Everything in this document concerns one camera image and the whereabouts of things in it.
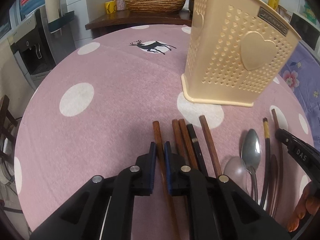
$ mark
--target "deer silhouette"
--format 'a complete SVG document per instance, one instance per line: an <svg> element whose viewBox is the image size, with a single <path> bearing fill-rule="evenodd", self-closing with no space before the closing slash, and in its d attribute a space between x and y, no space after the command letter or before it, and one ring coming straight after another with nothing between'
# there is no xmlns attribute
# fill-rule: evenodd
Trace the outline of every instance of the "deer silhouette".
<svg viewBox="0 0 320 240"><path fill-rule="evenodd" d="M166 47L168 48L169 50L171 50L169 47L172 47L172 48L175 48L174 46L171 46L171 45L167 45L167 44L162 44L158 41L155 41L154 43L151 43L149 45L144 45L144 44L141 44L141 41L136 41L137 44L133 44L133 42L130 43L130 46L137 46L138 48L140 49L143 49L143 50L146 50L146 51L150 51L150 52L154 52L154 53L162 53L163 55L165 55L164 52L160 51L159 49L156 49L156 47Z"/></svg>

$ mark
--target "round table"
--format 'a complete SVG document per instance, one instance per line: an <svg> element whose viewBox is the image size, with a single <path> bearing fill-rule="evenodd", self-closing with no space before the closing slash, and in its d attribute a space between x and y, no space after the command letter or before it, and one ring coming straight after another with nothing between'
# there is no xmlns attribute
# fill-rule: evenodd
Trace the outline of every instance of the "round table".
<svg viewBox="0 0 320 240"><path fill-rule="evenodd" d="M180 76L185 70L189 39L187 26L145 25L120 30L74 51L45 78L23 115L15 148L19 200L32 230L92 176L115 176L147 153L156 120L163 141L169 140L172 149L172 119L193 123L212 177L214 170L198 117L204 114L207 118L222 170L232 156L239 156L244 132L255 129L262 148L257 170L259 198L265 165L264 117L269 119L271 152L278 154L272 108L276 108L282 128L313 145L305 114L280 76L251 108L185 100ZM153 41L162 46L150 51L139 47ZM283 196L276 216L282 225L308 183L287 151L284 165ZM184 203L181 198L174 201L180 234L188 239ZM173 239L158 163L153 194L135 198L132 239Z"/></svg>

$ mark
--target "human hand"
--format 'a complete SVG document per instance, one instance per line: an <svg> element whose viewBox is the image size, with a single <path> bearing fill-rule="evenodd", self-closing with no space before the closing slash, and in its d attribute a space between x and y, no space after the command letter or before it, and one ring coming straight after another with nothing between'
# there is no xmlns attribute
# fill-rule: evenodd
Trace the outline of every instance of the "human hand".
<svg viewBox="0 0 320 240"><path fill-rule="evenodd" d="M320 199L310 196L311 182L308 183L303 189L301 198L298 201L293 214L289 218L287 229L289 232L295 231L301 219L304 218L306 212L308 211L311 215L316 215L320 207Z"/></svg>

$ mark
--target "paper towel roll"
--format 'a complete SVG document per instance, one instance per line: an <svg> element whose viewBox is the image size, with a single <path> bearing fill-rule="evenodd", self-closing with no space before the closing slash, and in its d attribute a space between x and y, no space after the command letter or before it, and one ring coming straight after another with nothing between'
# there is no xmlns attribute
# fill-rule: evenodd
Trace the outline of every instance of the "paper towel roll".
<svg viewBox="0 0 320 240"><path fill-rule="evenodd" d="M59 8L58 0L44 0L45 11L47 12L48 23L59 19Z"/></svg>

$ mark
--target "black chopstick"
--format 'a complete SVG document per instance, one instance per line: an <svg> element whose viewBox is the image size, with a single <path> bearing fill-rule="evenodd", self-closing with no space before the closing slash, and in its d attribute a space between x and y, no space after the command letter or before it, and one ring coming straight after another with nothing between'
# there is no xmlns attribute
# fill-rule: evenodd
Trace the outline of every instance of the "black chopstick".
<svg viewBox="0 0 320 240"><path fill-rule="evenodd" d="M260 201L260 207L264 207L264 203L266 202L267 197L267 190L269 185L269 178L270 178L270 133L269 133L269 124L268 119L263 118L263 127L264 127L264 137L265 137L265 144L266 144L266 164L264 169L264 181L263 181L263 188L262 188L262 195Z"/></svg>
<svg viewBox="0 0 320 240"><path fill-rule="evenodd" d="M197 160L199 171L201 171L204 176L208 176L207 168L205 166L205 162L204 162L204 159L202 156L202 152L200 149L200 145L198 142L198 138L197 138L195 129L193 128L192 124L188 124L187 129L188 129L189 136L191 138L193 150L196 155L196 160Z"/></svg>

